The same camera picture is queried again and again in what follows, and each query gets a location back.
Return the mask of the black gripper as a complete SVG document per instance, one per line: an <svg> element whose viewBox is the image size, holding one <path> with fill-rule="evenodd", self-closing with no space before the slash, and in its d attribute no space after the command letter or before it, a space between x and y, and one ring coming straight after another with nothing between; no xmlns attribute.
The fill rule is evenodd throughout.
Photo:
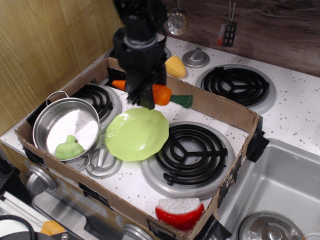
<svg viewBox="0 0 320 240"><path fill-rule="evenodd" d="M127 102L149 110L155 108L152 84L166 84L167 35L154 33L147 41L131 40L122 27L113 36L114 56L126 72Z"/></svg>

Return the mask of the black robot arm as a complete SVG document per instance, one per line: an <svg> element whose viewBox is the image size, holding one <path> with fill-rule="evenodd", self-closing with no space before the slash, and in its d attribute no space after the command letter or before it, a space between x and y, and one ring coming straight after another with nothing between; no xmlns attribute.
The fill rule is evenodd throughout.
<svg viewBox="0 0 320 240"><path fill-rule="evenodd" d="M116 0L116 10L123 27L113 35L115 58L126 72L124 90L127 101L150 110L155 101L154 84L166 84L164 24L168 8L160 0Z"/></svg>

